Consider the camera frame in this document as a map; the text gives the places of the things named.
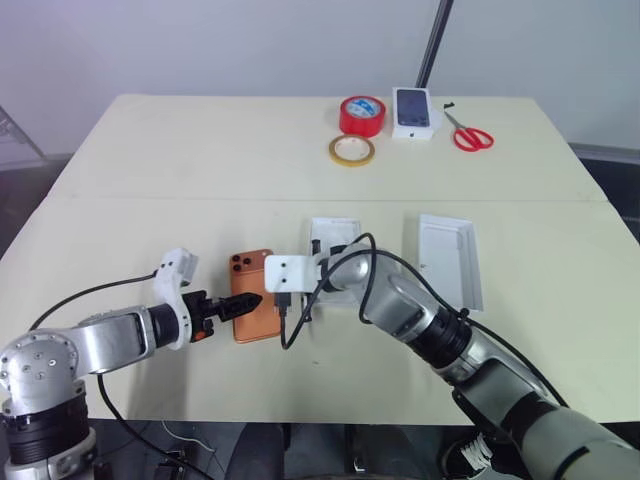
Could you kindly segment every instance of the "masking tape roll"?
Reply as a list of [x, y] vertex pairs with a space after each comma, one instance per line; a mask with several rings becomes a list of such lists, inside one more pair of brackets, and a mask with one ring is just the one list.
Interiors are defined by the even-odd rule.
[[373, 143], [360, 135], [341, 135], [329, 144], [331, 159], [344, 167], [362, 167], [375, 153]]

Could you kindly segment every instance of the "red scissors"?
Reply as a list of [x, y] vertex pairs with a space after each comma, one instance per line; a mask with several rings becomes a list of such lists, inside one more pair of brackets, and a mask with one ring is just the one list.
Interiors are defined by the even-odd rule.
[[455, 118], [444, 112], [453, 126], [456, 127], [456, 131], [453, 132], [453, 143], [456, 144], [460, 150], [465, 152], [477, 152], [493, 145], [493, 137], [483, 130], [477, 128], [465, 127]]

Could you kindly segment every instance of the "silver robot arm segment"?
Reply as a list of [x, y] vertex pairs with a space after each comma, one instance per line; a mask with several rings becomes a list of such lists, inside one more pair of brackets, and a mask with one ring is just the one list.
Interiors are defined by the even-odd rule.
[[0, 385], [10, 394], [2, 405], [8, 480], [92, 478], [96, 435], [81, 377], [145, 360], [164, 346], [203, 340], [213, 335], [212, 317], [230, 320], [259, 305], [262, 297], [253, 293], [215, 303], [202, 290], [180, 295], [193, 273], [189, 255], [176, 249], [163, 259], [167, 273], [158, 275], [155, 287], [166, 303], [95, 315], [73, 328], [33, 330], [0, 352]]
[[[359, 250], [369, 247], [349, 245], [323, 259], [321, 270]], [[452, 385], [454, 400], [474, 423], [511, 439], [534, 480], [639, 478], [639, 451], [584, 415], [552, 403], [518, 359], [401, 276], [393, 259], [376, 259], [366, 318]], [[370, 265], [370, 254], [347, 260], [331, 276], [328, 290], [349, 290], [362, 300]]]

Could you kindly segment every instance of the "black cable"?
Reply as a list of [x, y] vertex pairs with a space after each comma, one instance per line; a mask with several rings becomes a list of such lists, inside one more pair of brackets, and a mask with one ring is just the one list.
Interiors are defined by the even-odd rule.
[[[300, 330], [302, 329], [303, 325], [306, 322], [305, 319], [308, 316], [311, 315], [311, 307], [313, 306], [313, 304], [318, 299], [318, 295], [320, 295], [320, 292], [322, 291], [324, 286], [327, 283], [329, 283], [329, 278], [331, 277], [331, 275], [340, 266], [342, 266], [345, 262], [348, 262], [352, 258], [358, 257], [360, 255], [364, 255], [364, 254], [367, 254], [367, 253], [372, 253], [372, 250], [371, 249], [369, 249], [369, 250], [358, 250], [357, 252], [351, 252], [351, 253], [345, 255], [344, 257], [342, 257], [340, 260], [338, 260], [336, 263], [334, 263], [331, 266], [331, 268], [329, 268], [329, 270], [327, 270], [327, 273], [324, 275], [324, 277], [322, 277], [320, 279], [320, 281], [318, 282], [318, 285], [316, 285], [316, 289], [309, 296], [309, 301], [307, 302], [307, 306], [302, 311], [302, 314], [300, 315], [300, 319], [298, 320], [298, 323], [296, 323], [296, 326], [293, 329], [293, 333], [291, 333], [291, 336], [289, 337], [289, 340], [286, 340], [285, 337], [284, 337], [284, 334], [281, 333], [280, 340], [281, 340], [282, 348], [284, 350], [288, 350], [289, 348], [291, 348], [291, 345], [293, 345], [293, 342], [295, 342], [296, 338], [298, 338], [298, 334], [300, 333]], [[281, 318], [281, 326], [284, 326], [284, 325], [282, 325], [282, 323], [284, 323], [284, 322], [282, 322], [283, 317], [281, 316], [280, 318]]]
[[104, 388], [104, 380], [102, 378], [102, 374], [99, 373], [97, 375], [97, 377], [98, 377], [97, 378], [97, 380], [98, 380], [98, 389], [100, 390], [100, 396], [102, 397], [102, 400], [104, 401], [104, 403], [107, 406], [107, 408], [109, 409], [109, 411], [113, 414], [115, 419], [118, 421], [120, 426], [122, 426], [122, 428], [124, 428], [127, 432], [129, 432], [129, 434], [132, 437], [134, 437], [136, 440], [138, 440], [139, 442], [141, 442], [144, 445], [146, 445], [147, 448], [149, 448], [150, 450], [153, 450], [154, 452], [156, 452], [156, 453], [162, 455], [163, 457], [165, 457], [167, 459], [167, 461], [175, 463], [176, 465], [181, 466], [183, 468], [186, 468], [188, 470], [191, 470], [191, 471], [197, 473], [198, 475], [200, 475], [202, 478], [207, 478], [209, 480], [213, 480], [213, 477], [210, 477], [209, 475], [207, 475], [205, 472], [200, 470], [195, 465], [191, 465], [190, 463], [185, 462], [184, 460], [180, 460], [178, 458], [171, 457], [170, 455], [167, 454], [167, 452], [165, 452], [161, 448], [155, 446], [153, 443], [151, 443], [149, 440], [144, 438], [142, 435], [139, 435], [138, 432], [136, 432], [135, 429], [133, 429], [127, 423], [127, 421], [124, 418], [122, 418], [122, 415], [120, 415], [120, 412], [118, 412], [118, 409], [111, 402], [111, 399], [107, 395], [107, 391]]
[[[364, 237], [369, 238], [369, 240], [373, 239], [373, 236], [369, 233], [369, 234], [364, 234], [361, 235], [362, 238]], [[302, 326], [304, 324], [304, 318], [306, 315], [309, 315], [311, 312], [311, 308], [313, 306], [313, 304], [315, 303], [315, 301], [318, 298], [318, 295], [320, 293], [320, 291], [322, 290], [322, 288], [328, 283], [329, 278], [331, 277], [331, 275], [344, 263], [346, 263], [347, 261], [351, 260], [352, 258], [358, 256], [358, 255], [368, 255], [371, 254], [372, 258], [374, 258], [375, 255], [382, 255], [384, 257], [389, 257], [392, 260], [396, 261], [397, 263], [399, 263], [400, 265], [402, 265], [404, 268], [406, 268], [407, 270], [409, 270], [409, 272], [420, 282], [420, 284], [436, 299], [436, 301], [438, 303], [440, 303], [440, 305], [442, 305], [442, 307], [444, 307], [446, 310], [448, 310], [449, 312], [453, 313], [454, 315], [456, 315], [456, 317], [460, 318], [461, 321], [466, 322], [467, 324], [474, 326], [476, 328], [478, 328], [479, 330], [483, 331], [484, 333], [486, 333], [487, 335], [489, 335], [490, 337], [492, 337], [494, 340], [496, 340], [498, 343], [500, 343], [503, 347], [505, 347], [509, 352], [511, 352], [518, 360], [520, 360], [529, 370], [531, 370], [531, 372], [540, 380], [540, 382], [549, 390], [549, 392], [555, 397], [556, 401], [558, 402], [558, 404], [560, 404], [563, 407], [568, 407], [567, 402], [564, 400], [564, 398], [562, 398], [562, 396], [560, 395], [560, 393], [556, 390], [556, 388], [551, 384], [551, 382], [547, 379], [547, 377], [545, 377], [542, 372], [523, 354], [521, 353], [516, 347], [514, 347], [513, 345], [511, 345], [507, 340], [505, 340], [504, 338], [502, 338], [500, 335], [498, 335], [497, 333], [495, 333], [493, 330], [491, 330], [490, 328], [482, 325], [481, 323], [478, 323], [477, 321], [469, 318], [465, 314], [461, 314], [461, 312], [459, 312], [458, 310], [456, 310], [455, 308], [453, 308], [446, 300], [444, 300], [440, 295], [438, 295], [438, 293], [433, 289], [433, 287], [431, 286], [431, 284], [429, 284], [429, 282], [420, 274], [420, 272], [418, 272], [409, 262], [407, 262], [406, 260], [404, 260], [401, 257], [398, 257], [397, 255], [394, 255], [393, 253], [387, 252], [385, 250], [375, 250], [372, 249], [365, 249], [365, 250], [359, 250], [357, 252], [352, 252], [348, 255], [345, 255], [344, 257], [342, 257], [340, 260], [338, 260], [336, 263], [333, 264], [333, 266], [327, 271], [327, 273], [325, 274], [325, 276], [318, 282], [318, 285], [316, 286], [316, 289], [313, 291], [313, 293], [311, 294], [311, 296], [309, 297], [309, 302], [307, 303], [306, 308], [304, 309], [304, 311], [302, 312], [302, 315], [300, 317], [300, 319], [298, 320], [298, 323], [296, 324], [296, 327], [293, 330], [293, 333], [291, 334], [291, 337], [289, 338], [288, 341], [284, 341], [283, 340], [283, 346], [282, 348], [284, 348], [285, 350], [289, 349], [291, 347], [291, 345], [293, 345], [293, 342], [296, 340], [298, 334], [300, 333], [300, 330], [302, 329]], [[369, 277], [369, 282], [367, 284], [367, 287], [369, 287], [369, 284], [371, 283], [371, 276]]]
[[373, 281], [376, 278], [376, 265], [378, 262], [378, 249], [376, 247], [376, 240], [373, 238], [373, 235], [370, 233], [363, 233], [358, 238], [356, 238], [352, 244], [358, 243], [363, 238], [369, 240], [369, 244], [371, 245], [371, 271], [369, 272], [369, 279], [367, 280], [367, 287], [364, 291], [364, 295], [362, 296], [362, 301], [360, 302], [360, 308], [358, 309], [358, 318], [362, 323], [371, 325], [371, 322], [367, 320], [364, 316], [364, 310], [367, 308], [367, 303], [369, 302], [369, 297], [371, 296], [371, 290], [373, 290]]
[[78, 292], [78, 293], [74, 293], [70, 297], [67, 297], [64, 300], [56, 303], [53, 307], [51, 307], [49, 310], [47, 310], [42, 315], [40, 315], [40, 318], [38, 318], [35, 322], [33, 322], [33, 325], [31, 325], [31, 327], [29, 328], [29, 331], [35, 330], [36, 328], [40, 327], [40, 324], [42, 324], [42, 322], [44, 322], [46, 320], [46, 318], [49, 315], [51, 315], [53, 312], [58, 310], [60, 307], [63, 307], [67, 303], [72, 302], [73, 300], [82, 297], [83, 295], [86, 295], [88, 293], [97, 292], [98, 290], [103, 290], [105, 288], [117, 287], [118, 285], [127, 285], [129, 283], [137, 283], [137, 282], [143, 282], [145, 280], [151, 280], [153, 277], [156, 276], [157, 272], [158, 272], [157, 270], [154, 270], [153, 273], [151, 273], [149, 275], [145, 275], [143, 277], [128, 278], [126, 280], [119, 280], [117, 282], [105, 283], [105, 284], [102, 284], [102, 285], [97, 285], [95, 287], [87, 288], [86, 290], [82, 290], [81, 292]]

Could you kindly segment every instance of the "black connector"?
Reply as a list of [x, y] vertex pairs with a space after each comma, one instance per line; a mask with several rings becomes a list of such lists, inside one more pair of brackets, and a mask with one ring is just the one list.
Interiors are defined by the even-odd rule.
[[275, 306], [278, 308], [280, 318], [287, 316], [287, 309], [291, 306], [291, 292], [281, 292], [275, 294]]

